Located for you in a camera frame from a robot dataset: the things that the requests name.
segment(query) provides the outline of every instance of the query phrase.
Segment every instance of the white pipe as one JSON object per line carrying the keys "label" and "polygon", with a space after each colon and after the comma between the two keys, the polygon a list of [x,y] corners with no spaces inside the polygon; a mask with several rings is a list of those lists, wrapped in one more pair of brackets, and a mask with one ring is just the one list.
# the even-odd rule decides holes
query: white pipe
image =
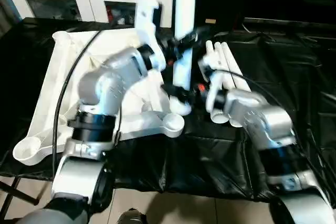
{"label": "white pipe", "polygon": [[[221,62],[221,69],[230,70],[223,52],[223,48],[219,42],[215,43],[215,51],[218,52],[219,61]],[[223,73],[223,87],[227,90],[236,88],[233,77],[230,73]]]}
{"label": "white pipe", "polygon": [[[240,68],[239,68],[239,66],[238,66],[238,64],[235,60],[235,57],[233,56],[233,54],[232,54],[232,52],[231,52],[231,50],[230,50],[230,48],[229,48],[229,46],[226,42],[222,43],[222,48],[223,48],[223,52],[224,52],[229,70],[233,73],[243,75],[242,71],[240,70]],[[238,76],[232,76],[232,78],[233,78],[233,81],[235,82],[236,88],[251,92],[251,89],[250,89],[249,85],[247,84],[247,82],[244,79],[242,79]]]}
{"label": "white pipe", "polygon": [[[175,37],[183,38],[194,29],[195,0],[175,1]],[[192,49],[183,53],[183,58],[174,64],[173,84],[190,89]],[[180,115],[187,115],[191,112],[188,103],[181,103],[176,97],[170,97],[171,111]]]}

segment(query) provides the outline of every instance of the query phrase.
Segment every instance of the black tablecloth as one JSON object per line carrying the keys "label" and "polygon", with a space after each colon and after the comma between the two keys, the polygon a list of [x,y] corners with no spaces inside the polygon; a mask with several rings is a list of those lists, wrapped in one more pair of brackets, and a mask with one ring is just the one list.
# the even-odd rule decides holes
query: black tablecloth
{"label": "black tablecloth", "polygon": [[[0,40],[6,119],[0,175],[51,179],[50,156],[35,166],[25,166],[13,159],[12,150],[34,114],[54,47],[52,34],[58,30],[99,28],[109,29],[108,24],[27,18]],[[334,40],[241,32],[216,39],[228,41],[243,74],[284,105],[312,162],[320,167],[308,138],[316,142],[336,170]],[[202,79],[197,66],[192,72],[193,82]],[[165,70],[165,81],[171,80],[171,73],[172,69]],[[262,93],[252,84],[251,89]],[[263,95],[272,103],[267,94]],[[195,108],[185,117],[180,137],[156,135],[123,141],[112,151],[109,162],[116,175],[116,187],[265,202],[273,196],[248,136],[242,129],[212,123],[203,108]]]}

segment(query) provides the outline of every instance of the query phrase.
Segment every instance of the white plastic stand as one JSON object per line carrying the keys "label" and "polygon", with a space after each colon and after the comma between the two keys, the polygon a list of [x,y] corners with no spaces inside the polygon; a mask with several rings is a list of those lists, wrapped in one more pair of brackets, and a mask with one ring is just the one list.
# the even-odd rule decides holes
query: white plastic stand
{"label": "white plastic stand", "polygon": [[[79,100],[77,86],[81,77],[86,72],[99,67],[110,55],[124,48],[139,47],[144,42],[155,48],[155,43],[157,44],[155,26],[146,23],[144,19],[152,20],[153,8],[159,5],[155,0],[144,2],[148,5],[142,4],[144,8],[139,10],[141,14],[146,13],[141,18],[141,22],[138,22],[142,24],[139,31],[137,29],[104,31],[79,61],[60,108],[57,152],[63,152],[66,139],[72,134],[72,128],[66,126],[66,120],[72,119],[77,111]],[[23,164],[35,165],[52,153],[52,122],[62,84],[74,60],[94,34],[95,32],[67,33],[65,31],[53,34],[56,44],[32,123],[27,136],[13,150],[13,157]],[[158,45],[154,52],[162,53]],[[156,67],[164,69],[163,55],[157,59]],[[161,84],[163,84],[161,73],[151,70],[146,78],[135,83],[126,92],[122,102],[121,140],[161,133],[169,137],[177,137],[182,133],[184,120],[180,115],[171,113],[169,98],[161,90]]]}

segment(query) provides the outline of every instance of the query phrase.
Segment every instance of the white plastic part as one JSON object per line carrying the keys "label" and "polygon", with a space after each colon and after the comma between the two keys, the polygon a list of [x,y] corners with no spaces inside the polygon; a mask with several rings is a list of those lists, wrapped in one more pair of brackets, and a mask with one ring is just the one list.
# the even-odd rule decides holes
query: white plastic part
{"label": "white plastic part", "polygon": [[[206,43],[207,61],[213,69],[228,70],[228,65],[219,42],[215,43],[215,50],[210,40]],[[214,123],[222,124],[229,121],[229,116],[223,113],[223,110],[214,109],[215,98],[218,90],[222,89],[222,86],[230,90],[235,88],[232,76],[229,73],[217,72],[211,76],[211,84],[208,96],[206,98],[206,110],[210,113],[210,118]]]}
{"label": "white plastic part", "polygon": [[[64,150],[65,142],[71,137],[72,128],[58,127],[57,152]],[[36,165],[53,152],[53,130],[48,129],[35,136],[29,136],[18,142],[13,149],[13,157],[25,165]]]}
{"label": "white plastic part", "polygon": [[[176,0],[175,2],[175,37],[183,38],[194,29],[196,0]],[[173,85],[190,89],[192,49],[183,53],[183,58],[174,64]],[[188,103],[181,103],[178,99],[170,99],[172,112],[187,115],[191,112]]]}
{"label": "white plastic part", "polygon": [[136,4],[134,27],[140,43],[149,45],[154,51],[150,60],[153,68],[161,72],[166,68],[166,60],[155,37],[156,26],[153,23],[155,9],[159,9],[156,0],[139,0]]}
{"label": "white plastic part", "polygon": [[138,115],[126,115],[122,117],[120,141],[155,134],[178,137],[183,127],[184,119],[178,114],[146,111]]}
{"label": "white plastic part", "polygon": [[[95,33],[96,31],[82,33],[58,31],[53,34],[55,47],[28,134],[13,150],[13,157],[23,164],[35,165],[46,155],[51,154],[51,128],[58,94],[72,63]],[[140,46],[135,29],[106,30],[99,35],[83,55],[70,79],[61,104],[57,152],[64,150],[65,140],[72,132],[71,128],[65,126],[65,122],[67,119],[74,118],[77,111],[79,100],[77,87],[80,78],[86,72],[100,66],[111,54],[130,46]],[[160,89],[162,83],[161,74],[151,70],[148,77],[133,85],[126,92],[122,102],[122,114],[132,117],[142,113],[146,106],[148,109],[170,113],[169,98]]]}

